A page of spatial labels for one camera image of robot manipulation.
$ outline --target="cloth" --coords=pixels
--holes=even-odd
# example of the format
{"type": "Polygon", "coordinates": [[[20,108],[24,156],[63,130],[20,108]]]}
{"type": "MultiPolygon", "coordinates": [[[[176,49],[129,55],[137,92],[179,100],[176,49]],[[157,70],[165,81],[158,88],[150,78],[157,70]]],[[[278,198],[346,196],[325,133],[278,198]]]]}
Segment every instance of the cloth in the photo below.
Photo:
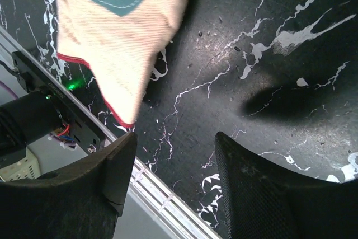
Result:
{"type": "Polygon", "coordinates": [[[134,125],[159,51],[187,0],[56,0],[58,57],[91,69],[109,109],[134,125]]]}

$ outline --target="gray floor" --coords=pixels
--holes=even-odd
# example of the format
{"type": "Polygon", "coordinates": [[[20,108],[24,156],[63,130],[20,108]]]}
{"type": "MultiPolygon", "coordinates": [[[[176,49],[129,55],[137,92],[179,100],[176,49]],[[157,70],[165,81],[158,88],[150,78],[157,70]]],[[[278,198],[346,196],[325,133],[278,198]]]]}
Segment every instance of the gray floor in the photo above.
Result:
{"type": "MultiPolygon", "coordinates": [[[[0,67],[0,78],[18,96],[25,94],[25,91],[17,83],[16,79],[9,75],[3,67],[0,67]]],[[[0,88],[0,105],[11,101],[13,98],[4,89],[0,88]]],[[[81,150],[70,151],[61,147],[56,141],[43,137],[29,145],[30,150],[35,154],[40,163],[41,172],[56,170],[86,156],[81,150]]],[[[175,238],[154,214],[145,207],[135,194],[127,195],[123,216],[118,219],[114,239],[167,239],[175,238]]]]}

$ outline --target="black cylinder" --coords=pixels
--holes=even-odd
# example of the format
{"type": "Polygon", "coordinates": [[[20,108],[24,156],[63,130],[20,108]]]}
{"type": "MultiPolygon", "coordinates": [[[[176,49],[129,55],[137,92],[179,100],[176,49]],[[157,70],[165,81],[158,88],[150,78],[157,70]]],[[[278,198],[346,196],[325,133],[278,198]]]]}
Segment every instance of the black cylinder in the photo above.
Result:
{"type": "Polygon", "coordinates": [[[31,144],[62,125],[52,100],[40,92],[32,92],[0,106],[1,114],[11,118],[7,120],[12,125],[9,127],[22,133],[25,144],[31,144]]]}

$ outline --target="metal frame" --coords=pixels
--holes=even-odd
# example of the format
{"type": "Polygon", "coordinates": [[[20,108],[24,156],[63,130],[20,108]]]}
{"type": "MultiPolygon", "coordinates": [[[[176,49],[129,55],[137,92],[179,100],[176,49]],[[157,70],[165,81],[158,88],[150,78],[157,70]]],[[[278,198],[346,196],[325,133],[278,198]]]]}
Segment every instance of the metal frame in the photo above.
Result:
{"type": "MultiPolygon", "coordinates": [[[[50,72],[45,69],[9,33],[0,27],[0,55],[12,64],[11,53],[21,51],[28,57],[62,92],[76,104],[107,136],[109,142],[117,137],[109,131],[87,108],[74,97],[50,72]]],[[[128,194],[147,206],[161,224],[170,229],[178,238],[212,238],[220,236],[191,210],[171,189],[169,189],[139,158],[135,158],[128,194]]]]}

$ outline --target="black marble tabletop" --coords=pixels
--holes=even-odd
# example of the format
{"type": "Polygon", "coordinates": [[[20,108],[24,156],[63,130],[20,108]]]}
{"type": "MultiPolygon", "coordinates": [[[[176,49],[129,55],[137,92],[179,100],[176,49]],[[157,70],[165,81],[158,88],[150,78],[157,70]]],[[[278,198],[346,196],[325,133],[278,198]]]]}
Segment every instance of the black marble tabletop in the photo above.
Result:
{"type": "MultiPolygon", "coordinates": [[[[158,56],[138,157],[226,235],[214,135],[290,170],[358,175],[358,0],[190,0],[158,56]]],[[[55,0],[0,0],[0,24],[116,135],[84,66],[56,57],[55,0]]]]}

